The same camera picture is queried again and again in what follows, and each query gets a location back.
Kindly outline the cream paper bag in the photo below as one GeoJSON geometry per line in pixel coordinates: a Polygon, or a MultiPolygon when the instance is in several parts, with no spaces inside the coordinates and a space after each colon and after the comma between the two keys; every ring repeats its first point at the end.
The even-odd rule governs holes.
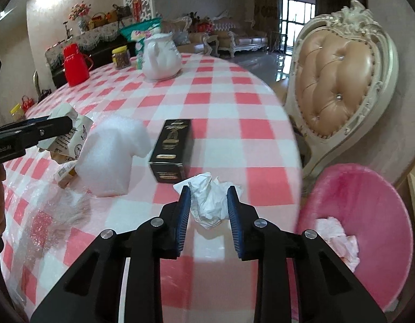
{"type": "Polygon", "coordinates": [[[41,140],[37,144],[39,150],[48,151],[50,157],[58,164],[77,160],[94,123],[93,120],[79,114],[67,102],[58,105],[48,118],[57,119],[57,128],[60,131],[56,136],[41,140]]]}

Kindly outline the white foam block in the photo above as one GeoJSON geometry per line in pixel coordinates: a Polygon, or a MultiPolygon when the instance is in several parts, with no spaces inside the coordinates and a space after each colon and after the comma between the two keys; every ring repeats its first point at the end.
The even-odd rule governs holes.
{"type": "Polygon", "coordinates": [[[115,114],[102,117],[84,143],[75,172],[97,197],[125,195],[133,157],[144,158],[151,149],[143,121],[115,114]]]}

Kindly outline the black carton box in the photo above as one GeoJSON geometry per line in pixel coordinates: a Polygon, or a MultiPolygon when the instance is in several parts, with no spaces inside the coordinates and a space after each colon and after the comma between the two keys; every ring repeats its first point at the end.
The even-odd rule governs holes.
{"type": "Polygon", "coordinates": [[[149,160],[155,180],[158,183],[176,184],[187,179],[192,152],[192,121],[166,120],[149,160]]]}

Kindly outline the small white tissue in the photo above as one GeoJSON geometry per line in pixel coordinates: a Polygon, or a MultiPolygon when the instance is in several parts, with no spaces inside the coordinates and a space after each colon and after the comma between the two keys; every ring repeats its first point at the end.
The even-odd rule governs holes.
{"type": "Polygon", "coordinates": [[[192,217],[206,230],[229,219],[227,190],[235,187],[239,197],[243,193],[241,186],[232,184],[232,182],[221,182],[218,177],[214,179],[209,172],[198,174],[173,185],[173,189],[178,194],[181,194],[184,187],[188,187],[191,192],[192,217]]]}

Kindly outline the small cream labelled box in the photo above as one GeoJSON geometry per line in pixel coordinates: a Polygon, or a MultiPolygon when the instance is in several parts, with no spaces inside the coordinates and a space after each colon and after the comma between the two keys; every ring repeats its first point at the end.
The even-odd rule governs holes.
{"type": "Polygon", "coordinates": [[[76,160],[64,163],[55,173],[54,179],[60,188],[65,189],[72,179],[77,176],[77,172],[75,171],[76,164],[76,160]]]}

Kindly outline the pink lined trash bin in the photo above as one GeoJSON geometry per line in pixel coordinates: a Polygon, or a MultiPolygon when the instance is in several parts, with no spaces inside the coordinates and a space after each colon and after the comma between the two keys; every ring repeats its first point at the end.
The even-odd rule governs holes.
{"type": "Polygon", "coordinates": [[[346,235],[356,236],[360,263],[354,273],[387,310],[408,278],[414,245],[409,214],[396,189],[366,166],[330,166],[301,208],[296,231],[327,217],[335,217],[346,235]]]}

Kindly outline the yellow lid jar left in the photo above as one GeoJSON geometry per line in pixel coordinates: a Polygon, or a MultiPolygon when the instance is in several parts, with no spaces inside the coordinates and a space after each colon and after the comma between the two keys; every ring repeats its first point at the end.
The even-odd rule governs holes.
{"type": "Polygon", "coordinates": [[[26,120],[26,114],[23,110],[21,104],[16,104],[11,110],[10,114],[14,122],[24,121],[26,120]]]}

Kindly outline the yellow lid jar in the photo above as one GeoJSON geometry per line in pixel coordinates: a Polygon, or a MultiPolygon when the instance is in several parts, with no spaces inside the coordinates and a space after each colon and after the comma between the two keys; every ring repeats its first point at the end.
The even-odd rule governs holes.
{"type": "Polygon", "coordinates": [[[21,104],[16,104],[11,110],[10,114],[14,122],[24,121],[26,120],[26,114],[23,110],[21,104]]]}
{"type": "Polygon", "coordinates": [[[127,46],[117,47],[112,50],[112,62],[117,70],[131,66],[130,54],[127,46]]]}

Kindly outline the red handbag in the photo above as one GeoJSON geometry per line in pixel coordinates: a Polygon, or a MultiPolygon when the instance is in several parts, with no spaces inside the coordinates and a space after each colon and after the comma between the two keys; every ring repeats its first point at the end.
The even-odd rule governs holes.
{"type": "Polygon", "coordinates": [[[23,109],[24,112],[27,112],[31,107],[33,107],[35,104],[34,99],[28,97],[28,96],[23,96],[22,97],[22,104],[21,107],[23,109]]]}

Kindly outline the red thermos jug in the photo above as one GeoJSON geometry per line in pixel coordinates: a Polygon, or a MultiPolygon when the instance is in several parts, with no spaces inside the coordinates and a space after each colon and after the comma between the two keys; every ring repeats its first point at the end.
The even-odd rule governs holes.
{"type": "Polygon", "coordinates": [[[85,82],[90,77],[94,62],[79,50],[76,43],[69,44],[63,49],[64,72],[67,83],[74,87],[85,82]]]}

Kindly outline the black piano with lace cover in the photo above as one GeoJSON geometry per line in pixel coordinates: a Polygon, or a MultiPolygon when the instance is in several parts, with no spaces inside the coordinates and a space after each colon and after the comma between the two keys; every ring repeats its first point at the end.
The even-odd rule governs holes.
{"type": "Polygon", "coordinates": [[[67,84],[64,74],[64,48],[69,44],[77,44],[79,51],[93,61],[92,69],[110,64],[112,62],[112,50],[124,45],[128,46],[130,54],[134,56],[134,43],[128,42],[126,37],[120,33],[124,27],[134,23],[133,17],[127,17],[48,48],[44,55],[55,87],[59,88],[67,84]]]}

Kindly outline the yellow lid jar centre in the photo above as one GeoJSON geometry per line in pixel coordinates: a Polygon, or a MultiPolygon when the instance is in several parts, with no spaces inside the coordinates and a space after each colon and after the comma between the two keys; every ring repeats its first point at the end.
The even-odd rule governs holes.
{"type": "Polygon", "coordinates": [[[127,46],[117,47],[112,50],[112,62],[117,70],[131,66],[130,54],[127,46]]]}

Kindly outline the flower vase bouquet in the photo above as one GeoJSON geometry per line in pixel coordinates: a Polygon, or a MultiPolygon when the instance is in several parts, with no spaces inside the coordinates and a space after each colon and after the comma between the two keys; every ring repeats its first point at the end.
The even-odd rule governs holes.
{"type": "Polygon", "coordinates": [[[90,4],[86,4],[84,1],[75,4],[70,10],[69,20],[76,22],[81,34],[84,34],[89,30],[88,14],[90,10],[90,4]]]}

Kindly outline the green snack bag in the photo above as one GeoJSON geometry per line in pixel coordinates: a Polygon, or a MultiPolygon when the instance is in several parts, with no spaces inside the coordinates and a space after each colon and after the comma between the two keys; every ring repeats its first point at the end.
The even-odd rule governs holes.
{"type": "Polygon", "coordinates": [[[143,53],[146,39],[153,36],[154,34],[160,33],[160,17],[144,20],[143,22],[133,23],[129,26],[123,27],[120,30],[120,34],[125,37],[128,42],[134,43],[134,65],[136,69],[141,69],[143,67],[143,53]]]}

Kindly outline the white porcelain teapot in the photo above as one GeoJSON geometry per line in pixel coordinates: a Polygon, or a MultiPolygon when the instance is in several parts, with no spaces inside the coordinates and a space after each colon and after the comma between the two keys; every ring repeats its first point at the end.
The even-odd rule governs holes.
{"type": "Polygon", "coordinates": [[[142,71],[148,80],[171,79],[182,66],[182,57],[172,40],[172,33],[154,34],[145,40],[142,71]]]}

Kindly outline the pink checkered plastic tablecloth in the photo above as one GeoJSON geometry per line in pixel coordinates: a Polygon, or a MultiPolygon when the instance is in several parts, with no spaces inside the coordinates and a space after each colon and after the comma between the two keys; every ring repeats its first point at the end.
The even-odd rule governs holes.
{"type": "Polygon", "coordinates": [[[102,230],[124,233],[176,201],[181,184],[202,176],[206,188],[234,185],[260,217],[293,231],[302,184],[289,118],[272,89],[229,61],[185,54],[173,78],[153,82],[143,72],[109,64],[85,82],[65,85],[31,109],[31,117],[70,104],[94,122],[141,121],[152,149],[133,156],[129,186],[114,191],[115,166],[66,187],[49,152],[33,147],[6,163],[7,229],[2,271],[12,299],[27,315],[102,230]]]}

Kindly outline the cream sofa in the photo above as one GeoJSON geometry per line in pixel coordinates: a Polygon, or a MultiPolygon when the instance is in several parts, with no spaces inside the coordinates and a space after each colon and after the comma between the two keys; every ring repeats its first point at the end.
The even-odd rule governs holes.
{"type": "Polygon", "coordinates": [[[218,39],[218,51],[228,52],[231,58],[241,51],[267,49],[267,33],[254,29],[253,19],[239,22],[225,13],[212,19],[213,35],[218,39]]]}

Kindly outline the cream tufted leather chair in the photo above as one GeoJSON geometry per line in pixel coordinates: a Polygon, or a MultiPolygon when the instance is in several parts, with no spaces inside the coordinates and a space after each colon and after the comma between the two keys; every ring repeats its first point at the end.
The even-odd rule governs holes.
{"type": "Polygon", "coordinates": [[[303,26],[285,110],[308,148],[304,179],[318,177],[374,127],[392,99],[398,70],[395,43],[357,0],[303,26]]]}

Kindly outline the balcony window door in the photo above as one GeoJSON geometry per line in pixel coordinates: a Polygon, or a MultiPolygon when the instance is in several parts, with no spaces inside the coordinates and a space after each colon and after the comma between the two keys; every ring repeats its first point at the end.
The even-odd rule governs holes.
{"type": "Polygon", "coordinates": [[[315,17],[316,0],[278,0],[279,50],[291,55],[303,26],[315,17]]]}

